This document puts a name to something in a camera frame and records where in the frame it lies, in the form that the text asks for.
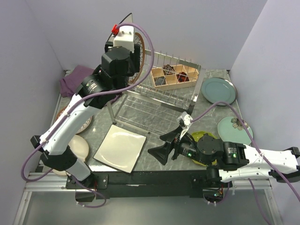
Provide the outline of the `floral patterned plate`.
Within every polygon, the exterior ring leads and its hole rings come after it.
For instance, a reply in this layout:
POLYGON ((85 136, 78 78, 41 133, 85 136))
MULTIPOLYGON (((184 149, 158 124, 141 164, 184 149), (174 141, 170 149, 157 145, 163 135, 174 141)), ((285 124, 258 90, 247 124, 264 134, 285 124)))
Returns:
MULTIPOLYGON (((55 117, 55 120, 56 121, 63 113, 64 111, 66 110, 66 106, 61 108, 59 110, 59 112, 57 113, 56 117, 55 117)), ((89 119, 80 127, 80 129, 76 132, 76 134, 79 134, 81 132, 83 132, 85 129, 87 129, 89 127, 89 125, 91 124, 92 122, 92 119, 93 119, 93 116, 89 117, 89 119)))
POLYGON ((129 78, 128 83, 129 84, 134 84, 140 77, 142 71, 143 71, 143 66, 145 63, 145 44, 144 44, 144 40, 143 37, 141 36, 140 33, 135 32, 135 37, 134 37, 134 46, 135 46, 135 53, 137 53, 137 47, 139 47, 139 55, 140 55, 140 69, 139 72, 135 73, 132 77, 129 78))

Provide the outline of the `green polka dot plate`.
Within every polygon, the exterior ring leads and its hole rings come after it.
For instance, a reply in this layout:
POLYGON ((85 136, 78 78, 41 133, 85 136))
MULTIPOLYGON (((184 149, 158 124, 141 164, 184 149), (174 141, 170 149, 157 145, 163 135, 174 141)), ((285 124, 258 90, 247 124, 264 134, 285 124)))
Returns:
MULTIPOLYGON (((214 136, 212 133, 210 133, 210 132, 205 132, 205 131, 193 132, 193 133, 192 133, 192 137, 193 137, 194 140, 197 142, 197 141, 199 141, 200 138, 203 137, 205 134, 207 134, 208 136, 213 137, 214 139, 217 139, 217 137, 214 136)), ((197 165, 207 166, 207 165, 205 165, 205 164, 202 163, 202 162, 197 162, 197 161, 195 161, 195 160, 193 160, 193 159, 192 159, 192 161, 193 161, 195 164, 197 164, 197 165)))

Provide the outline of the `square cream plate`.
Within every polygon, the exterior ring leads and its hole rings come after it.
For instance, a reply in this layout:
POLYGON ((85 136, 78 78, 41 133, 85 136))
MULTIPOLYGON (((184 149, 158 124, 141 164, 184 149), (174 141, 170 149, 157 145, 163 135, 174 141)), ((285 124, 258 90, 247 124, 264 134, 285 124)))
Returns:
MULTIPOLYGON (((132 23, 133 22, 133 16, 132 13, 129 13, 127 16, 125 16, 120 22, 121 23, 132 23)), ((109 38, 107 39, 107 43, 110 44, 109 46, 113 46, 113 40, 115 38, 115 35, 113 33, 110 34, 109 38)))
POLYGON ((146 137, 116 125, 111 125, 94 159, 113 169, 131 173, 146 137))

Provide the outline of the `mint floral plate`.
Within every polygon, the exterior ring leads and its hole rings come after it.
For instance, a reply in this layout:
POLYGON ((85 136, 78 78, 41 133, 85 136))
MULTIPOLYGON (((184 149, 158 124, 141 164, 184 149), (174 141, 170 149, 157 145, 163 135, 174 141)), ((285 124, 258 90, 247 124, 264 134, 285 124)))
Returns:
POLYGON ((250 145, 251 140, 236 117, 225 117, 217 125, 217 132, 224 142, 250 145))

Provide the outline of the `teal round plate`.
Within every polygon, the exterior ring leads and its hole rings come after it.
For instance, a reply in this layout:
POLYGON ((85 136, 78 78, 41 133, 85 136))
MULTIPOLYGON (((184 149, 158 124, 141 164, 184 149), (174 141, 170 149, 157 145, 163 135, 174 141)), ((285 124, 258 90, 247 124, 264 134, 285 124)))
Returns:
POLYGON ((219 101, 232 104, 238 96, 234 84, 220 77, 213 77, 204 81, 201 86, 201 93, 212 104, 219 101))

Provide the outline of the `cream round bowl plate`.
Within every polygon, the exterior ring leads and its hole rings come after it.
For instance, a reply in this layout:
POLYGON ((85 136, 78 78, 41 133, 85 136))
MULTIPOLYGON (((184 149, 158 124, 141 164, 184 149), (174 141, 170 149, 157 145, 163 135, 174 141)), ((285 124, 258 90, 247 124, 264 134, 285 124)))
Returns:
POLYGON ((67 146, 59 149, 57 153, 49 153, 50 165, 52 171, 59 176, 67 176, 69 169, 75 166, 76 162, 84 164, 89 154, 89 145, 87 141, 79 135, 74 135, 67 146))

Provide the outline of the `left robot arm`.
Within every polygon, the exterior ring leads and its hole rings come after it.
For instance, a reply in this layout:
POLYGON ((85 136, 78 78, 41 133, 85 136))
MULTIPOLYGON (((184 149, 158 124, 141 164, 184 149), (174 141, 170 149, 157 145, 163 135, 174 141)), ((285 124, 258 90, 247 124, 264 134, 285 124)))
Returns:
POLYGON ((140 71, 140 56, 138 44, 129 49, 124 44, 106 42, 101 64, 83 79, 64 113, 46 133, 31 138, 42 153, 44 165, 66 171, 82 188, 92 186, 95 178, 91 169, 72 152, 69 142, 91 116, 129 89, 129 78, 140 71))

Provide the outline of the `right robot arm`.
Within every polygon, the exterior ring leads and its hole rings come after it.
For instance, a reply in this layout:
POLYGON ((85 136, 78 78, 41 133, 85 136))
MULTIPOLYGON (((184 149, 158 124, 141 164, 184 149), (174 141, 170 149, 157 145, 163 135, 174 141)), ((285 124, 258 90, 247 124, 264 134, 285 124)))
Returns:
POLYGON ((160 164, 165 165, 169 154, 172 160, 185 156, 206 166, 206 183, 211 187, 221 182, 239 179, 275 178, 279 183, 294 183, 300 180, 298 157, 300 151, 291 147, 284 151, 256 150, 249 145, 224 142, 208 134, 196 139, 191 134, 182 134, 182 128, 160 136, 164 145, 148 149, 160 164))

